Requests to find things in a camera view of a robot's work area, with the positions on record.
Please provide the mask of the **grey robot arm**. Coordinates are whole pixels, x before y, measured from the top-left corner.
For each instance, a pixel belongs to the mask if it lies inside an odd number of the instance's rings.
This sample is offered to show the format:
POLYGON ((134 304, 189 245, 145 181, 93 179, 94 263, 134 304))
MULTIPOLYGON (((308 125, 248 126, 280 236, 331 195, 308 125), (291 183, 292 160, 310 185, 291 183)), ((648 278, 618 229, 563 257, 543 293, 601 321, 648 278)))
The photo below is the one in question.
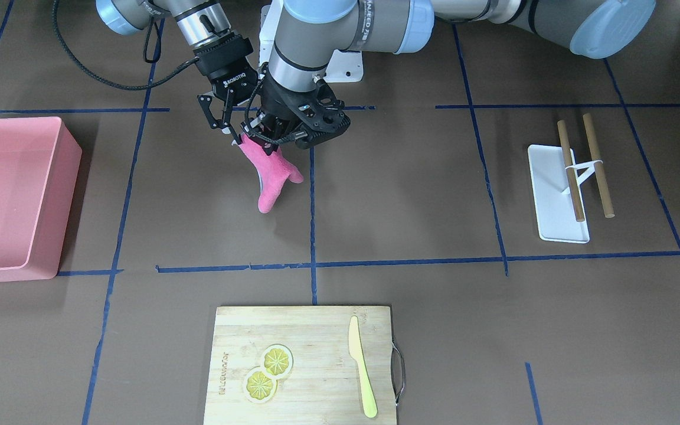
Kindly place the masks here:
POLYGON ((172 17, 191 46, 196 67, 211 83, 199 103, 213 129, 242 143, 230 120, 235 106, 253 97, 259 78, 247 57, 254 48, 232 30, 219 1, 97 1, 97 13, 111 30, 131 35, 172 17))
POLYGON ((337 51, 408 54, 430 41, 436 19, 507 24, 603 59, 619 52, 650 20, 654 1, 283 1, 270 57, 245 112, 245 135, 265 145, 306 149, 350 125, 324 79, 337 51))

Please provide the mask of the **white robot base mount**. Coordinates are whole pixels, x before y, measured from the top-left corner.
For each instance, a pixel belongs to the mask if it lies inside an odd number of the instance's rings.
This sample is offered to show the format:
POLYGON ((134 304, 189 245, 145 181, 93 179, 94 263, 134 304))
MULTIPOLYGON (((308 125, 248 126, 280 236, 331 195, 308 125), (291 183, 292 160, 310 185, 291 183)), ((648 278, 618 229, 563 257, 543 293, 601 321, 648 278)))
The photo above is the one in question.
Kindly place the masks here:
MULTIPOLYGON (((282 1, 274 1, 261 8, 261 27, 259 32, 259 65, 268 62, 273 51, 276 27, 283 10, 282 1)), ((323 79, 327 83, 356 83, 364 76, 362 53, 334 51, 323 79)))

